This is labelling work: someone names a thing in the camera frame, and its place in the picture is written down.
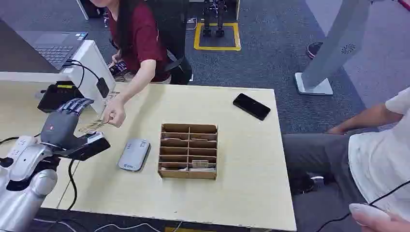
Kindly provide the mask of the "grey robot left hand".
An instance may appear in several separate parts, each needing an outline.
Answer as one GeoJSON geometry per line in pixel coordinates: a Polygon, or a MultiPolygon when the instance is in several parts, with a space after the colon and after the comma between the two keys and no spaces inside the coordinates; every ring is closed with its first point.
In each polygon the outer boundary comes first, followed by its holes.
{"type": "Polygon", "coordinates": [[[74,136],[74,131],[82,111],[92,103],[92,99],[74,98],[50,113],[40,134],[41,143],[60,149],[80,146],[81,139],[74,136]]]}

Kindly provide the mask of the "seated person's hand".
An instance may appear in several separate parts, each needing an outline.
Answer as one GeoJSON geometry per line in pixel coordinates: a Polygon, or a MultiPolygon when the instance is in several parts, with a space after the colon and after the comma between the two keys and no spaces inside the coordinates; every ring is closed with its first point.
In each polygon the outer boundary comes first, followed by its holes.
{"type": "Polygon", "coordinates": [[[371,217],[363,212],[353,212],[352,217],[361,225],[362,232],[409,232],[410,222],[389,213],[390,219],[371,217]]]}

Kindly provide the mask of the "person's hand holding card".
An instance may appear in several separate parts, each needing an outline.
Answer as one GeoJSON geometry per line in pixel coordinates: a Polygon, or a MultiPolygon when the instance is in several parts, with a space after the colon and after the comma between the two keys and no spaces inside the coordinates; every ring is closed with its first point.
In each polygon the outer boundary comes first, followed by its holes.
{"type": "Polygon", "coordinates": [[[102,123],[110,124],[119,128],[126,118],[124,102],[120,100],[112,100],[106,106],[103,115],[102,123]]]}

